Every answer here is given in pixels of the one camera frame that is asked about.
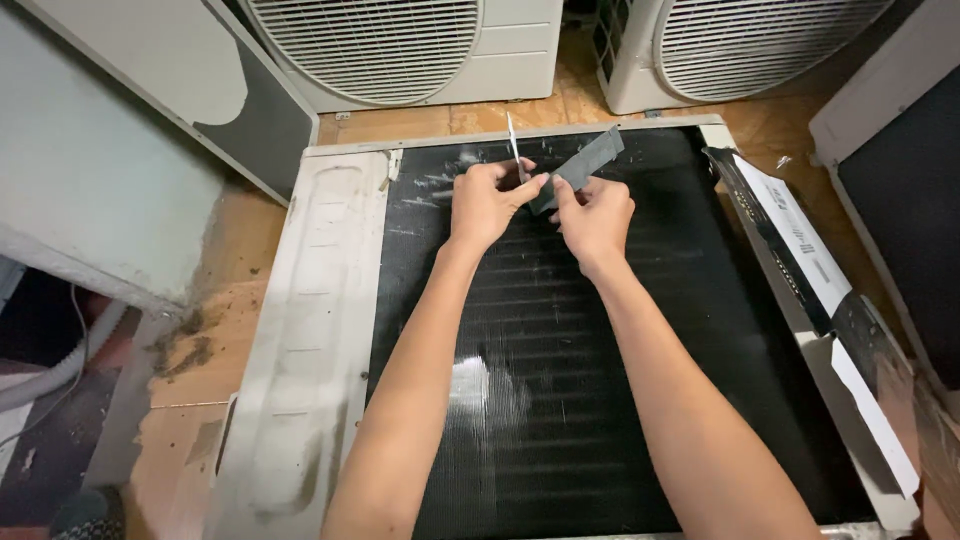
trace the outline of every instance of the air conditioner outdoor unit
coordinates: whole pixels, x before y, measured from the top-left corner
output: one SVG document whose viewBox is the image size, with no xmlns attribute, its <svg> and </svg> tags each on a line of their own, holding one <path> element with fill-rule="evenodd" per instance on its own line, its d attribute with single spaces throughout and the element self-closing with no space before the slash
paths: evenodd
<svg viewBox="0 0 960 540">
<path fill-rule="evenodd" d="M 804 73 L 893 0 L 600 0 L 597 78 L 616 114 L 730 101 Z"/>
<path fill-rule="evenodd" d="M 242 0 L 317 112 L 542 98 L 563 0 Z"/>
</svg>

